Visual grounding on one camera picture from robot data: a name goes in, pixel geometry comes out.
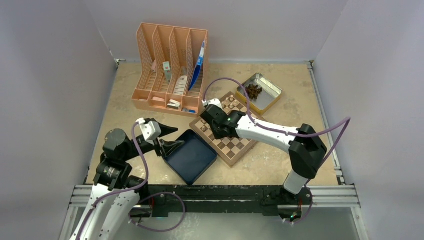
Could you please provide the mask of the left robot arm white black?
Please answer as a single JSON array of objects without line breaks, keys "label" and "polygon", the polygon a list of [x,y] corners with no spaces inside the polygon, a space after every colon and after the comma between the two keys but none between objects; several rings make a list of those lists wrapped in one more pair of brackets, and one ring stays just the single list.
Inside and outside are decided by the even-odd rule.
[{"label": "left robot arm white black", "polygon": [[159,157],[168,157],[185,142],[164,141],[162,137],[177,132],[178,128],[163,125],[153,118],[140,118],[133,127],[139,127],[141,135],[135,136],[133,130],[129,138],[120,128],[110,130],[105,135],[91,195],[71,236],[72,240],[111,240],[120,224],[131,218],[130,212],[135,205],[148,201],[148,206],[152,208],[155,197],[166,195],[165,192],[151,194],[149,172],[145,172],[145,178],[132,176],[133,168],[128,161],[141,157],[147,169],[145,153],[154,151]]}]

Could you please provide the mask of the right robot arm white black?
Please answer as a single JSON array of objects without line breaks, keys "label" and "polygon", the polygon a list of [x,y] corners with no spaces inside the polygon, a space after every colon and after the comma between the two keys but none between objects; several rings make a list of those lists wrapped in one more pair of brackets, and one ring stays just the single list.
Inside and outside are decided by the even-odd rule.
[{"label": "right robot arm white black", "polygon": [[209,104],[200,117],[209,124],[216,139],[254,140],[287,153],[292,170],[283,183],[280,196],[288,204],[300,198],[302,188],[316,177],[327,154],[324,142],[314,128],[305,123],[301,127],[277,125],[239,110],[226,113],[214,104]]}]

